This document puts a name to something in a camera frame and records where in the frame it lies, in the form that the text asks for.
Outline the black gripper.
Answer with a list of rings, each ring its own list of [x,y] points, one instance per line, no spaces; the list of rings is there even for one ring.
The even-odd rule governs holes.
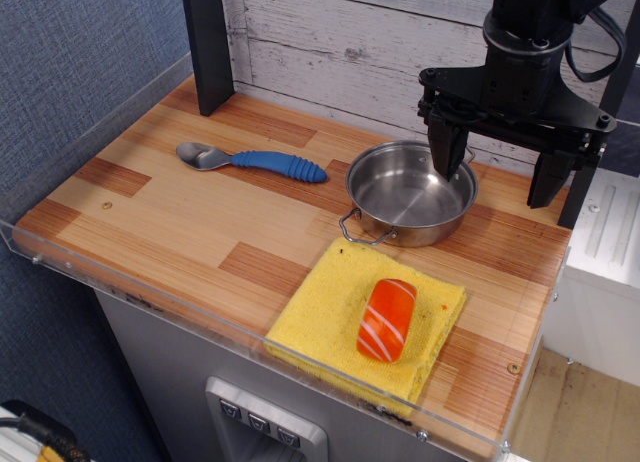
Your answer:
[[[435,170],[449,181],[462,163],[468,137],[477,133],[539,153],[527,205],[547,207],[564,186],[594,131],[599,108],[564,82],[560,65],[568,31],[543,37],[487,31],[479,67],[426,68],[419,115],[428,127]]]

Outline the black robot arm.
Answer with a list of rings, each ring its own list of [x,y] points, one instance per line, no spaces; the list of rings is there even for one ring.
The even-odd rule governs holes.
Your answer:
[[[527,204],[546,207],[569,175],[597,162],[615,127],[611,115],[567,87],[572,34],[591,18],[620,54],[626,36],[602,8],[608,0],[493,0],[483,25],[480,67],[426,68],[418,114],[428,127],[435,170],[452,178],[471,133],[538,153]]]

